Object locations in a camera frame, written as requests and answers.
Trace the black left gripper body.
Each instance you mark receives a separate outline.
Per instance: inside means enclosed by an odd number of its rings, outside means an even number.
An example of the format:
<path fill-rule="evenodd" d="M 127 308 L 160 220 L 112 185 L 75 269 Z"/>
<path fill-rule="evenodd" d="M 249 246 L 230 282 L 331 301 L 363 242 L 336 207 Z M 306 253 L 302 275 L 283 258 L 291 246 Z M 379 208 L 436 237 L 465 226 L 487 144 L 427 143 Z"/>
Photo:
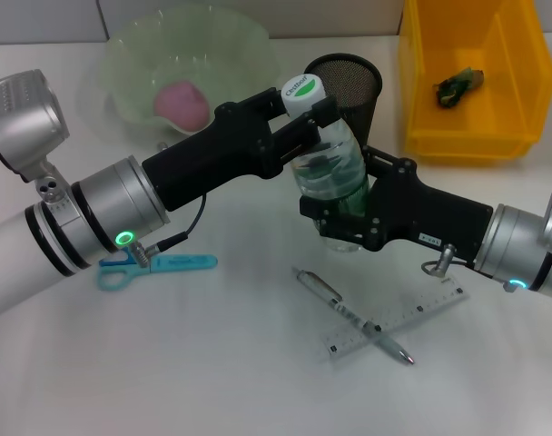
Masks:
<path fill-rule="evenodd" d="M 278 175 L 282 164 L 269 121 L 282 114 L 273 104 L 223 104 L 207 128 L 143 161 L 164 209 L 175 211 L 240 176 Z"/>

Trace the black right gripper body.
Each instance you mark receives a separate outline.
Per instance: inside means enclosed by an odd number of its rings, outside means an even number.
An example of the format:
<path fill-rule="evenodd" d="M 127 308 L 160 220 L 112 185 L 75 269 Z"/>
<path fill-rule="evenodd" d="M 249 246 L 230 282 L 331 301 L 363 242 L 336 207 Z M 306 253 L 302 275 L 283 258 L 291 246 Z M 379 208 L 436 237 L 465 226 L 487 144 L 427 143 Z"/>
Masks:
<path fill-rule="evenodd" d="M 472 266 L 493 215 L 493 208 L 425 185 L 408 158 L 366 160 L 370 188 L 365 248 L 378 252 L 405 240 L 438 252 L 451 245 L 455 257 Z"/>

